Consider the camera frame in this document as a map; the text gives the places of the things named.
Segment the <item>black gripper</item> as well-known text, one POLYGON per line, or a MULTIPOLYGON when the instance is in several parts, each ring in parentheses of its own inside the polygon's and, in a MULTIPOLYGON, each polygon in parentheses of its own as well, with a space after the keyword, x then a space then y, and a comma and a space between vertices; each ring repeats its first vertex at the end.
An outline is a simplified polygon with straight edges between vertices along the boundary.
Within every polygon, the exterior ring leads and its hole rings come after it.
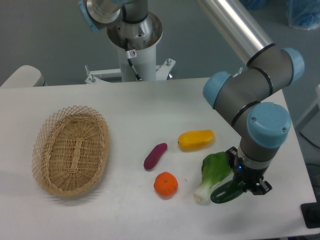
POLYGON ((264 180, 264 173, 270 165, 270 161, 256 161, 248 156, 239 147, 234 146, 226 152, 226 161, 233 172, 233 179, 245 183, 244 190, 250 190, 255 195, 265 195, 272 190, 272 186, 264 180))

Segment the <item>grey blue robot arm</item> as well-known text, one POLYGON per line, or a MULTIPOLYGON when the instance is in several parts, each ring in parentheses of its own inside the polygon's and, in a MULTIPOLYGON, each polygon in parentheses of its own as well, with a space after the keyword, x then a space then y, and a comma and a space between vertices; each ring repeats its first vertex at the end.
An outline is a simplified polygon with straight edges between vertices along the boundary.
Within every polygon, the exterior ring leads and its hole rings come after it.
MULTIPOLYGON (((292 48, 277 48, 239 1, 199 4, 247 66, 237 75, 218 72, 203 88, 206 101, 241 137, 239 147, 226 152, 233 181, 217 188, 212 198, 233 186, 264 195, 272 188, 264 173, 291 126, 289 113, 266 98, 301 77, 303 57, 292 48)), ((123 82, 159 79, 154 47, 163 30, 147 1, 81 0, 78 5, 93 31, 107 28, 110 41, 119 49, 123 82)))

